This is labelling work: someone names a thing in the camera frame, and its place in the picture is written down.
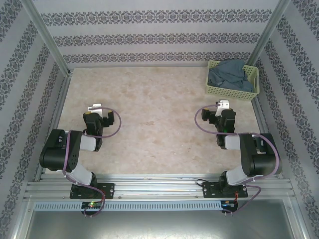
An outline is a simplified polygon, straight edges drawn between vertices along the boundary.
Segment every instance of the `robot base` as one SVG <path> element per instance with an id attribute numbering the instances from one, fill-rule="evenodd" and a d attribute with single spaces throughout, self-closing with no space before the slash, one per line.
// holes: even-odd
<path id="1" fill-rule="evenodd" d="M 247 188 L 242 185 L 231 186 L 227 183 L 226 171 L 221 174 L 218 182 L 203 182 L 204 198 L 247 198 Z"/>
<path id="2" fill-rule="evenodd" d="M 113 199 L 114 196 L 114 183 L 97 183 L 97 179 L 95 174 L 92 175 L 92 187 L 100 189 L 104 192 L 105 199 Z M 101 193 L 97 192 L 96 190 L 78 186 L 72 184 L 71 192 L 70 192 L 70 199 L 101 199 Z"/>

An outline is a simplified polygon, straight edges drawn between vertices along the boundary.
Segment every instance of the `white bracket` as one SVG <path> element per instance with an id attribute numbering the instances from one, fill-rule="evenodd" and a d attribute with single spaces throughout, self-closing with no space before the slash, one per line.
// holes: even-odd
<path id="1" fill-rule="evenodd" d="M 92 106 L 88 107 L 88 111 L 91 113 L 98 113 L 100 115 L 100 117 L 103 118 L 103 110 L 102 109 L 98 109 L 95 110 L 94 108 L 100 108 L 102 107 L 102 104 L 93 104 Z"/>
<path id="2" fill-rule="evenodd" d="M 223 110 L 229 109 L 229 101 L 228 100 L 220 100 L 218 102 L 218 107 L 215 116 L 220 116 Z"/>

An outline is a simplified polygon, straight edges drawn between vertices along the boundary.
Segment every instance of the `enclosure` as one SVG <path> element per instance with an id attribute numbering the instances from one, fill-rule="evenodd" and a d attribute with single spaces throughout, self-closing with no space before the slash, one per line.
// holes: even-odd
<path id="1" fill-rule="evenodd" d="M 318 0 L 0 7 L 0 238 L 319 237 Z M 258 67 L 252 101 L 205 93 L 208 61 L 228 59 Z M 236 112 L 236 132 L 272 134 L 283 165 L 280 175 L 251 182 L 260 195 L 233 217 L 219 212 L 229 198 L 204 198 L 196 184 L 241 164 L 239 150 L 221 149 L 194 122 L 220 99 Z M 122 127 L 98 152 L 80 151 L 99 182 L 115 184 L 100 219 L 85 219 L 79 211 L 90 200 L 70 199 L 71 183 L 39 158 L 53 129 L 83 131 L 96 103 L 116 110 Z M 104 134 L 118 126 L 115 117 Z M 247 192 L 241 204 L 257 190 Z"/>

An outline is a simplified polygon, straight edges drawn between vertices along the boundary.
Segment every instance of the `table surface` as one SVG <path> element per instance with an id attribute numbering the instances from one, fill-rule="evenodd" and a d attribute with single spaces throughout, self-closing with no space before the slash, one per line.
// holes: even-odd
<path id="1" fill-rule="evenodd" d="M 220 99 L 205 94 L 207 73 L 206 67 L 76 68 L 58 128 L 82 131 L 82 115 L 94 103 L 121 115 L 121 130 L 103 139 L 99 152 L 80 152 L 79 162 L 94 173 L 197 174 L 232 169 L 240 164 L 240 151 L 220 149 L 216 136 L 194 123 L 199 108 Z M 236 112 L 235 131 L 259 132 L 251 102 L 229 100 Z M 119 120 L 115 121 L 104 135 L 117 129 Z M 198 121 L 215 130 L 200 117 Z"/>

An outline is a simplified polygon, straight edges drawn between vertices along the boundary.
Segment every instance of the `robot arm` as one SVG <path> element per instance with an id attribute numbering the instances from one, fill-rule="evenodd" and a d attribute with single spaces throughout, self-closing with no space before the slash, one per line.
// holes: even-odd
<path id="1" fill-rule="evenodd" d="M 103 128 L 113 125 L 114 113 L 108 112 L 108 117 L 103 117 L 102 110 L 95 108 L 102 107 L 95 104 L 88 108 L 88 112 L 83 114 L 86 129 L 81 131 L 72 130 L 70 132 L 68 161 L 66 165 L 66 175 L 77 183 L 99 188 L 102 184 L 97 182 L 93 172 L 86 170 L 80 163 L 78 157 L 80 150 L 99 151 L 102 145 L 101 138 L 92 136 L 102 136 Z M 40 155 L 40 165 L 51 171 L 63 170 L 66 154 L 66 141 L 68 132 L 62 129 L 53 129 Z M 71 199 L 101 198 L 95 190 L 73 184 L 70 193 Z"/>
<path id="2" fill-rule="evenodd" d="M 229 108 L 227 100 L 220 100 L 216 104 L 219 105 L 217 111 L 202 110 L 202 119 L 214 124 L 218 132 L 234 133 L 236 113 Z M 261 133 L 261 135 L 276 147 L 270 133 Z M 215 183 L 214 187 L 210 188 L 211 194 L 217 195 L 214 197 L 234 195 L 234 192 L 240 192 L 243 189 L 242 184 L 245 182 L 266 176 L 274 170 L 276 166 L 275 153 L 263 139 L 251 134 L 217 134 L 216 137 L 217 144 L 222 149 L 240 150 L 241 165 L 222 173 L 218 184 Z M 279 168 L 275 174 L 279 174 L 281 170 L 281 161 L 279 161 Z"/>

